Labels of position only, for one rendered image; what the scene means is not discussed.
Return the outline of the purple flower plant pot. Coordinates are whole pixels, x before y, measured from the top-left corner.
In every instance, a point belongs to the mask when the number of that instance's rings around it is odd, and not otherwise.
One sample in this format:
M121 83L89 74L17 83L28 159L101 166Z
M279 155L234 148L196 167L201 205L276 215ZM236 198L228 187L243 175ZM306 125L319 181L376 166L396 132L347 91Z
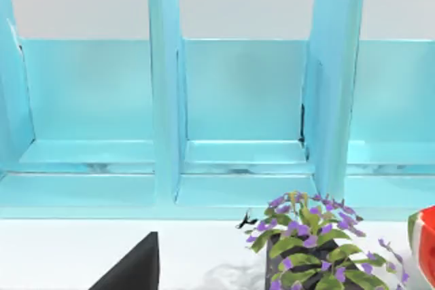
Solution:
M390 261L351 241L363 219L345 201L292 191L271 200L264 218L246 213L237 224L249 249L266 249L266 290L406 290L409 275L391 245Z

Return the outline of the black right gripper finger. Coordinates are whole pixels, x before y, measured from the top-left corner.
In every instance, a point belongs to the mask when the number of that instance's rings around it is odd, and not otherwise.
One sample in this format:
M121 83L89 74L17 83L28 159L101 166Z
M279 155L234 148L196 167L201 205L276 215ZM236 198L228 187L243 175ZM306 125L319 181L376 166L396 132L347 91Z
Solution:
M158 290L158 232L150 232L88 290Z

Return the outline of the red and green watermelon cup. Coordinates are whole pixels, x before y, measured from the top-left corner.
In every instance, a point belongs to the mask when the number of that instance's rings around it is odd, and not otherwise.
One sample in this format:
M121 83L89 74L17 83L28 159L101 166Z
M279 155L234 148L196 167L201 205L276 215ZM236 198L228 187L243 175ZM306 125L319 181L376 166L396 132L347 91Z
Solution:
M408 217L408 243L422 275L435 290L435 205Z

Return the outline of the light blue rack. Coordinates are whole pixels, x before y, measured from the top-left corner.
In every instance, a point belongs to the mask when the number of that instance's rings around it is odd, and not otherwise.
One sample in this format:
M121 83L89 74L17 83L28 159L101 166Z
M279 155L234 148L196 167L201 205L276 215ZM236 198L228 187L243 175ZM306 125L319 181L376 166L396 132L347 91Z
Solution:
M0 219L435 204L435 0L0 0Z

